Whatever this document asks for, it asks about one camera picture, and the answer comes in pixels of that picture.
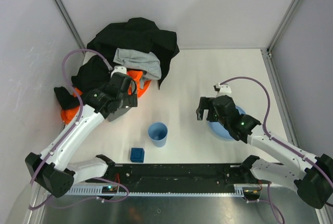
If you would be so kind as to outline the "orange cloth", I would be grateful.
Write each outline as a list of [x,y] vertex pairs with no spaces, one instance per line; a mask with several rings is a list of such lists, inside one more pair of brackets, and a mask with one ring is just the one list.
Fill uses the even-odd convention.
[[[127,75],[129,75],[131,78],[134,79],[134,81],[137,84],[137,97],[140,98],[148,89],[151,80],[143,81],[143,75],[144,72],[142,70],[128,70]],[[79,101],[76,100],[76,94],[73,93],[70,98],[74,98],[74,104],[73,106],[69,106],[68,109],[62,109],[61,110],[61,118],[63,122],[67,125],[70,123],[70,121],[74,118],[74,116],[77,114],[77,112],[80,109]]]

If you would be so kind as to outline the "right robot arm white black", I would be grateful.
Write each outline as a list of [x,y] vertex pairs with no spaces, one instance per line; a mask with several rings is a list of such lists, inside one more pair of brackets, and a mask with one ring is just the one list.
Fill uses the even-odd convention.
[[309,206],[321,209],[332,196],[332,158],[302,151],[296,146],[279,141],[250,115],[241,114],[233,99],[228,95],[201,97],[196,110],[197,119],[203,119],[208,111],[207,121],[217,122],[236,141],[256,147],[274,157],[279,164],[273,164],[257,156],[249,156],[242,169],[259,180],[282,185],[294,192]]

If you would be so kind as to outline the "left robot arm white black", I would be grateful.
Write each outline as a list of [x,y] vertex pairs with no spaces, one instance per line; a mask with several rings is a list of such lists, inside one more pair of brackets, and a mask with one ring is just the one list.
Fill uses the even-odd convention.
[[120,109],[137,106],[137,84],[126,73],[115,72],[110,81],[83,96],[83,104],[59,136],[39,154],[30,153],[25,164],[32,182],[55,198],[65,195],[73,185],[103,177],[112,164],[105,155],[72,164],[71,157],[87,136]]

